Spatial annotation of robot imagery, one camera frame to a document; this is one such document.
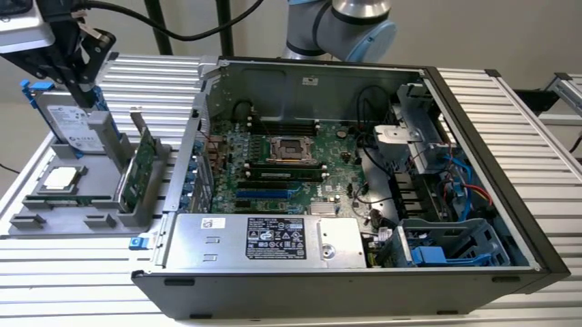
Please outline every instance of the red cable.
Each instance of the red cable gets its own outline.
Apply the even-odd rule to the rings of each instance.
[[[488,199],[490,200],[490,206],[493,205],[493,199],[492,199],[492,196],[490,196],[490,194],[488,193],[488,191],[485,190],[485,189],[482,189],[480,186],[477,186],[477,185],[469,185],[469,184],[464,184],[464,186],[465,187],[468,187],[468,188],[470,188],[470,189],[474,189],[474,190],[477,190],[477,191],[480,191],[486,197],[488,197]]]

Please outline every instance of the blue connector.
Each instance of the blue connector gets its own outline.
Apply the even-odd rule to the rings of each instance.
[[[190,193],[191,191],[194,191],[194,185],[185,184],[185,186],[182,187],[182,194]]]
[[[193,171],[193,170],[197,170],[198,168],[199,168],[198,161],[195,159],[191,159],[189,162],[189,170]]]
[[[190,197],[182,196],[181,197],[181,208],[185,208],[186,206],[189,206],[189,204],[190,204]]]
[[[186,173],[186,179],[185,180],[187,181],[187,183],[193,182],[195,178],[197,178],[197,175],[194,174],[194,172],[187,172]]]
[[[453,191],[456,192],[458,198],[465,198],[465,191],[461,187],[461,182],[458,181],[458,178],[456,178],[456,182],[453,183]]]
[[[149,238],[133,237],[130,239],[130,250],[131,251],[147,250],[147,243],[149,242],[150,242]]]
[[[256,198],[256,199],[289,199],[292,198],[292,191],[286,189],[274,189],[269,191],[237,191],[238,198]]]

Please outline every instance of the cpu socket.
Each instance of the cpu socket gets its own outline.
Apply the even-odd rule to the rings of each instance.
[[[268,162],[276,164],[317,164],[312,156],[312,144],[310,138],[292,138],[286,136],[274,137],[272,142],[272,156]]]

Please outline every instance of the power supply label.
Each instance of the power supply label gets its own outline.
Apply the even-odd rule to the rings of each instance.
[[[248,258],[308,259],[304,218],[249,218]]]

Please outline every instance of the circuit board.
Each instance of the circuit board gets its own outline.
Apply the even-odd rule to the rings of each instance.
[[[270,158],[272,136],[252,135],[248,127],[230,121],[214,124],[213,135],[223,135],[227,140],[229,157],[226,169],[215,172],[215,196],[213,213],[278,213],[305,214],[314,202],[334,202],[337,217],[364,216],[368,209],[361,204],[353,208],[353,199],[348,196],[349,184],[354,191],[365,182],[361,164],[356,163],[356,136],[348,133],[341,123],[321,123],[318,135],[309,137],[310,152],[314,160],[324,163],[330,174],[322,182],[289,182],[289,199],[238,198],[238,184],[245,182],[246,161],[264,162]],[[246,207],[237,207],[237,201],[245,201]]]
[[[127,167],[126,176],[122,179],[121,202],[125,210],[131,213],[139,200],[145,197],[153,165],[155,160],[155,140],[149,129],[138,145],[137,154]]]

